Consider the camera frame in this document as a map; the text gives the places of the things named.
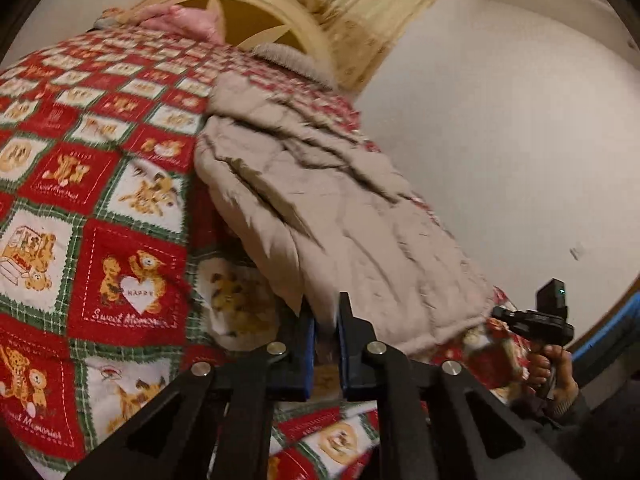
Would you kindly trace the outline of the person's right hand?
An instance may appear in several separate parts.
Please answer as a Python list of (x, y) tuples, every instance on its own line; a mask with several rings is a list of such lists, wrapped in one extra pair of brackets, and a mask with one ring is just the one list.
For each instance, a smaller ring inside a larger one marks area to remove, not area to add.
[(557, 344), (535, 342), (528, 354), (528, 376), (523, 392), (534, 398), (545, 388), (548, 392), (544, 408), (552, 418), (565, 415), (579, 396), (570, 352)]

